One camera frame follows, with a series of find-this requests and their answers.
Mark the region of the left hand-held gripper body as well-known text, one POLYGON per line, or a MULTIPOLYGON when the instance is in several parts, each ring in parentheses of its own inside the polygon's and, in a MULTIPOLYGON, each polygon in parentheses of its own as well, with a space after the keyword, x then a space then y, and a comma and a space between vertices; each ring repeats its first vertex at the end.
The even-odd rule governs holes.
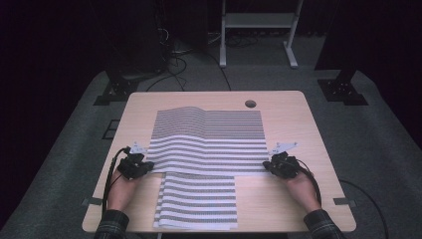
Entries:
POLYGON ((143 162, 145 149, 135 142, 132 147, 126 149, 124 152, 126 153, 126 157, 120 161, 117 170, 126 179, 142 177, 142 169, 148 168, 143 162))

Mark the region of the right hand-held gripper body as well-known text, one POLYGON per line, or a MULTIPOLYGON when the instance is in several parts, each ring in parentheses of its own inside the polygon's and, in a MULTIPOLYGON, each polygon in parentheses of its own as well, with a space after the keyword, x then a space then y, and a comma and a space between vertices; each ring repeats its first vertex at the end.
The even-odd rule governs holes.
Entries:
POLYGON ((298 144, 293 143, 280 143, 277 142, 276 146, 269 151, 271 156, 270 161, 275 165, 274 168, 278 172, 278 176, 283 179, 295 178, 299 174, 298 160, 288 154, 290 149, 293 149, 298 144))

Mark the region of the grey striped cloth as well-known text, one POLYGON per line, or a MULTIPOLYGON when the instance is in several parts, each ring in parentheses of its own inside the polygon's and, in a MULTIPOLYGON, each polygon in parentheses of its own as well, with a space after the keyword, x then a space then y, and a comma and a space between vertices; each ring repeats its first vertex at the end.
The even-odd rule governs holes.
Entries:
POLYGON ((147 159, 156 172, 263 175, 269 153, 261 113, 196 107, 159 111, 147 159))

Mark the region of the person's left hand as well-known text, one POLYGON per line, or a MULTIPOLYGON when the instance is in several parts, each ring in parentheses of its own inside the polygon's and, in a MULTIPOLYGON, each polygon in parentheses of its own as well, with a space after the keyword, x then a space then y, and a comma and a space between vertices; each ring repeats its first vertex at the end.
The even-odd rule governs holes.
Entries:
POLYGON ((111 177, 112 186, 108 193, 106 209, 124 211, 140 181, 140 178, 127 179, 116 170, 111 177))

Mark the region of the person's right hand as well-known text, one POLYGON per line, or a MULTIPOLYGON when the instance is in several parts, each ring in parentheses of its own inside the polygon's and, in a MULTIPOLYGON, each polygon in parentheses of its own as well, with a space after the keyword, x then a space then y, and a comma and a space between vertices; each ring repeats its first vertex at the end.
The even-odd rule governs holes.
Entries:
POLYGON ((285 179, 284 184, 291 196, 306 213, 321 209, 321 205, 317 200, 316 190, 305 174, 300 172, 295 178, 285 179))

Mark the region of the black stand base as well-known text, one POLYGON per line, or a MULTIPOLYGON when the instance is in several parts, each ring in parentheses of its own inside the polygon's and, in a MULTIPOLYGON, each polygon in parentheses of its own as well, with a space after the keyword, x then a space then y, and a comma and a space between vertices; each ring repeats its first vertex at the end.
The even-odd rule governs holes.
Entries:
POLYGON ((346 106, 367 106, 365 97, 351 83, 355 73, 356 68, 346 68, 335 79, 318 80, 325 99, 328 102, 342 102, 346 106))
POLYGON ((139 78, 125 75, 122 71, 106 71, 108 83, 104 92, 97 96, 95 106, 108 106, 112 102, 126 102, 137 90, 139 78))

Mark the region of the dark cabinet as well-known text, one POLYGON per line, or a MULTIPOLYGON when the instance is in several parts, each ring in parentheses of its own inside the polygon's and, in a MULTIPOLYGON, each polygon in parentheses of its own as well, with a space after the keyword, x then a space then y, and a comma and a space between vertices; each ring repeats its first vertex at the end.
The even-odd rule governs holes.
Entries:
POLYGON ((121 57, 146 73, 165 68, 159 42, 155 0, 108 0, 108 35, 121 57))

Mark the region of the white metal stand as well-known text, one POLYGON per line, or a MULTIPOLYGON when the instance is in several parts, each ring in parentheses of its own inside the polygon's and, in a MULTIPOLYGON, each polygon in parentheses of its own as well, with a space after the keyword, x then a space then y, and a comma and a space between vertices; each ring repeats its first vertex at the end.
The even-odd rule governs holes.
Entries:
POLYGON ((226 32, 228 29, 289 29, 289 38, 283 43, 290 67, 297 69, 298 61, 292 49, 296 30, 305 0, 298 0, 292 13, 227 13, 226 0, 222 0, 219 66, 227 66, 226 32))

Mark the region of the black floor outlet frame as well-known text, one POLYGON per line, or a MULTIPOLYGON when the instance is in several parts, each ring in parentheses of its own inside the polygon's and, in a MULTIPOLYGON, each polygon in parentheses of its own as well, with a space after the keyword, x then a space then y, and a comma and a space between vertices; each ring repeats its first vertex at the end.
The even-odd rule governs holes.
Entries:
POLYGON ((103 133, 102 139, 112 140, 119 126, 119 119, 111 119, 103 133))

